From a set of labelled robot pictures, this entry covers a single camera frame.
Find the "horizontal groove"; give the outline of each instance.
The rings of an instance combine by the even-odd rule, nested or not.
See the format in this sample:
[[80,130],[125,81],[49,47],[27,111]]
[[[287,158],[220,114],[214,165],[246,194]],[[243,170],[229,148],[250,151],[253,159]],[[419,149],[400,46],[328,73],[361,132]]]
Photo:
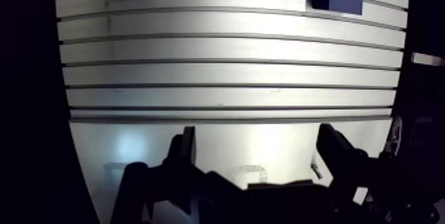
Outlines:
[[86,42],[104,42],[111,40],[136,40],[151,38],[249,38],[249,39],[273,39],[273,40],[300,40],[308,42],[321,42],[331,44],[344,44],[350,46],[363,46],[366,48],[378,48],[384,50],[392,50],[402,52],[402,48],[393,46],[385,46],[379,44],[370,44],[364,42],[354,42],[349,40],[336,40],[329,38],[314,38],[307,36],[289,36],[282,34],[239,34],[239,33],[164,33],[164,34],[131,34],[121,36],[104,36],[91,38],[77,38],[71,40],[63,40],[60,44],[77,44]]
[[107,84],[107,85],[67,85],[67,89],[123,89],[123,88],[179,88],[179,87],[223,87],[223,88],[314,88],[314,89],[372,89],[396,90],[396,87],[368,85],[320,85],[320,84]]
[[391,109],[392,105],[360,105],[360,106],[267,106],[267,107],[107,107],[107,106],[75,106],[70,110],[96,111],[279,111],[279,110],[358,110],[358,109]]
[[152,59],[152,60],[107,60],[95,62],[71,62],[62,64],[66,68],[75,68],[82,66],[107,66],[107,65],[136,65],[136,64],[277,64],[277,65],[302,65],[302,66],[328,66],[336,68],[363,68],[370,70],[399,71],[399,68],[387,66],[372,66],[365,64],[347,64],[340,62],[312,62],[299,60],[264,60],[264,59]]
[[384,3],[383,1],[377,1],[377,0],[363,0],[364,3],[372,3],[375,5],[379,5],[379,6],[383,6],[383,7],[387,7],[387,8],[391,8],[391,9],[396,9],[399,11],[405,11],[408,12],[408,9],[404,8],[404,7],[400,7],[394,4],[390,4],[390,3]]
[[345,121],[374,121],[390,119],[388,115],[363,116],[363,117],[326,117],[326,118],[277,118],[277,119],[189,119],[171,117],[74,117],[71,123],[227,123],[227,124],[266,124],[266,123],[330,123]]
[[293,15],[299,17],[312,17],[312,18],[327,19],[333,21],[343,21],[347,23],[358,23],[373,27],[388,28],[397,31],[405,31],[404,28],[395,27],[383,23],[375,23],[371,21],[353,19],[348,17],[340,17],[336,15],[326,15],[322,13],[302,12],[302,11],[288,11],[282,9],[261,9],[261,8],[245,8],[245,7],[166,7],[166,8],[153,8],[153,9],[129,9],[123,11],[109,11],[102,13],[76,15],[72,17],[61,17],[60,20],[62,22],[66,22],[66,21],[75,21],[75,20],[89,19],[95,17],[112,17],[117,15],[135,15],[143,13],[178,13],[178,12],[228,12],[228,13],[260,13],[260,14],[273,14],[273,15]]

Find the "black mechanical part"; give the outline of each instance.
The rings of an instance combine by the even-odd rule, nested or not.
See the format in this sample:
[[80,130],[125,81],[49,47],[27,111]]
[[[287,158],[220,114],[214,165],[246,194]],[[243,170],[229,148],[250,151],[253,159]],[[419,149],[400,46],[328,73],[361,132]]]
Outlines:
[[[317,148],[334,180],[326,188],[312,181],[286,185],[250,184],[241,190],[215,172],[195,167],[195,128],[176,135],[162,165],[143,163],[125,168],[112,224],[139,224],[144,204],[168,200],[196,223],[421,223],[435,224],[439,214],[392,156],[378,159],[355,149],[330,125],[319,129]],[[368,187],[373,204],[352,201],[358,186]]]

